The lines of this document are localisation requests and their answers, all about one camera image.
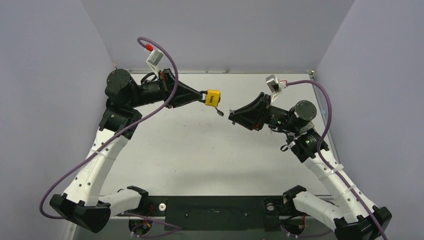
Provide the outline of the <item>yellow Opel padlock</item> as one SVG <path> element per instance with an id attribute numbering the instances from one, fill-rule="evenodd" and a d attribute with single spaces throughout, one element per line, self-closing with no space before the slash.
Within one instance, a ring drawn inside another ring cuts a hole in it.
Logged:
<path id="1" fill-rule="evenodd" d="M 201 95 L 204 95 L 204 99 L 201 99 L 200 102 L 204 103 L 206 106 L 217 108 L 221 101 L 221 92 L 219 90 L 203 90 L 199 92 Z"/>

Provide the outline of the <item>silver key bunch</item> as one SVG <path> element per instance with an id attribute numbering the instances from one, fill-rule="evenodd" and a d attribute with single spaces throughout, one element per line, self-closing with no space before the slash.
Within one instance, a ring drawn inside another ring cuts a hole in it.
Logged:
<path id="1" fill-rule="evenodd" d="M 217 112 L 217 114 L 219 115 L 219 116 L 221 116 L 221 117 L 223 117 L 225 114 L 221 111 L 221 110 L 219 110 L 217 107 L 215 107 L 215 110 L 216 110 L 216 112 Z"/>

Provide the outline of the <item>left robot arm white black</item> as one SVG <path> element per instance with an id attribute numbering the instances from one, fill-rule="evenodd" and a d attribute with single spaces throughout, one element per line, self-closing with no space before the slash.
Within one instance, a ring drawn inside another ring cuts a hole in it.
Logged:
<path id="1" fill-rule="evenodd" d="M 129 186 L 106 196 L 100 192 L 117 156 L 144 119 L 138 107 L 163 102 L 168 109 L 205 103 L 208 90 L 196 90 L 177 81 L 170 69 L 148 73 L 136 82 L 124 69 L 112 71 L 106 80 L 106 110 L 99 123 L 86 162 L 61 194 L 49 205 L 62 219 L 93 233 L 100 232 L 112 216 L 132 210 L 143 215 L 149 209 L 147 191 Z"/>

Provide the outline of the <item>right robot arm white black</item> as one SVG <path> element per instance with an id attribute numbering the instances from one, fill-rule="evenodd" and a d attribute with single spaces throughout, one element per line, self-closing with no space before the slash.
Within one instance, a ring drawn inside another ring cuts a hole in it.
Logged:
<path id="1" fill-rule="evenodd" d="M 339 240 L 375 240 L 383 236 L 391 212 L 367 198 L 337 162 L 312 123 L 317 115 L 313 103 L 301 100 L 285 110 L 260 93 L 248 105 L 229 113 L 233 124 L 259 131 L 268 126 L 286 135 L 282 151 L 291 151 L 321 182 L 333 201 L 327 202 L 297 185 L 283 193 L 282 207 L 289 214 L 306 214 L 331 229 Z"/>

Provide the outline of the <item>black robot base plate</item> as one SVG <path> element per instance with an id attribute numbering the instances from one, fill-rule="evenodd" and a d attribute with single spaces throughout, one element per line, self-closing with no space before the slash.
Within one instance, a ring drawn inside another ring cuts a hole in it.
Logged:
<path id="1" fill-rule="evenodd" d="M 170 231 L 279 231 L 304 214 L 283 204 L 281 195 L 258 196 L 149 196 L 131 211 L 163 217 Z"/>

